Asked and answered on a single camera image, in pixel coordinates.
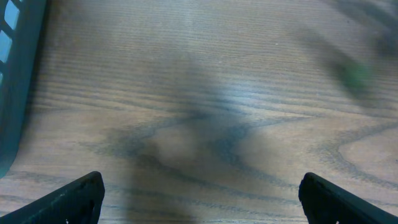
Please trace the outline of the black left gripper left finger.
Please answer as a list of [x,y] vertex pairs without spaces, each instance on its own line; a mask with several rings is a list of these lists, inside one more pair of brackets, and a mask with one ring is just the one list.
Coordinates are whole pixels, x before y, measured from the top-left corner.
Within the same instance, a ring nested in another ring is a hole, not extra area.
[[97,224],[104,182],[94,171],[1,217],[1,224]]

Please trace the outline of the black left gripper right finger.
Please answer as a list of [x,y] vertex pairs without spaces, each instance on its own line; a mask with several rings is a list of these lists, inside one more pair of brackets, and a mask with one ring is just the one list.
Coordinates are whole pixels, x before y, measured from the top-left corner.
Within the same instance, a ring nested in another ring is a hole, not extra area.
[[307,172],[298,198],[309,224],[397,224],[397,217]]

